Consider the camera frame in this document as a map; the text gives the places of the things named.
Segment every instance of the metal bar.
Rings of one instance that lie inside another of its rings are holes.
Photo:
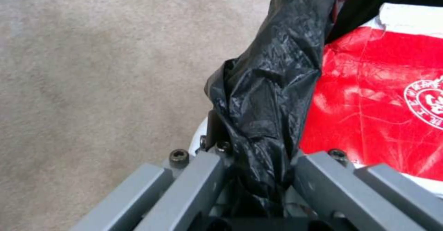
[[[359,230],[423,230],[325,152],[299,158],[293,186],[323,218],[341,212]]]
[[[220,157],[199,152],[149,211],[135,231],[185,231],[199,214],[207,214],[223,187]]]
[[[443,230],[443,202],[388,165],[354,174],[427,230]]]
[[[85,215],[71,231],[132,230],[172,181],[171,171],[145,163]]]

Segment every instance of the red bag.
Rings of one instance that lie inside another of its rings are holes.
[[[443,8],[384,4],[326,45],[302,150],[443,181],[442,22]]]

